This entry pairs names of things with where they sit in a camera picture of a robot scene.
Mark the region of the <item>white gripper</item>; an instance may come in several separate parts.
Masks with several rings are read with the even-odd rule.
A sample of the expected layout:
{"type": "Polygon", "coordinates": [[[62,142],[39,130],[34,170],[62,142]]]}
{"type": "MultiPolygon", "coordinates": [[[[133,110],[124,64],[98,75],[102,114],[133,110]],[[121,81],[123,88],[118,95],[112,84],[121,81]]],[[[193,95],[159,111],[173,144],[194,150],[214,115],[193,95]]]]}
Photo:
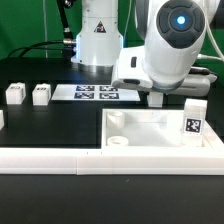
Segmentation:
{"type": "Polygon", "coordinates": [[[147,51],[143,46],[124,48],[114,65],[111,84],[121,89],[185,96],[205,96],[217,76],[194,67],[192,54],[167,48],[147,51]]]}

